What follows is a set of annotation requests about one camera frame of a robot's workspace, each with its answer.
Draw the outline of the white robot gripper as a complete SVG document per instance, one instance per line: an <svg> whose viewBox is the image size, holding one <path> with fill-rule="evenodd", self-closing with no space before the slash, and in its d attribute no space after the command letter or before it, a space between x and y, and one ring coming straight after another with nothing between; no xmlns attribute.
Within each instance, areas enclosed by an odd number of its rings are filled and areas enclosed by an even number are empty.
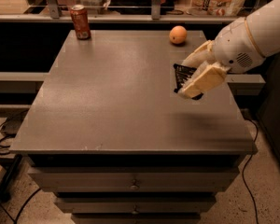
<svg viewBox="0 0 280 224"><path fill-rule="evenodd" d="M212 40L205 41L182 62L183 66L196 70L177 93L196 99L222 84L229 70L242 74L260 66L264 60L246 18L239 18L218 33L214 44Z"/></svg>

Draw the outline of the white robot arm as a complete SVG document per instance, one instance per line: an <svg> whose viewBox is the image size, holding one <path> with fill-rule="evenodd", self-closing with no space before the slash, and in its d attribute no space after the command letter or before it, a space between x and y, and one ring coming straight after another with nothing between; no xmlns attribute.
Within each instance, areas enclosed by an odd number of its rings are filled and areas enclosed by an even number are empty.
<svg viewBox="0 0 280 224"><path fill-rule="evenodd" d="M228 73L242 74L280 52L280 0L272 0L224 27L213 40L194 50L182 64L194 70L178 93L197 98L224 82Z"/></svg>

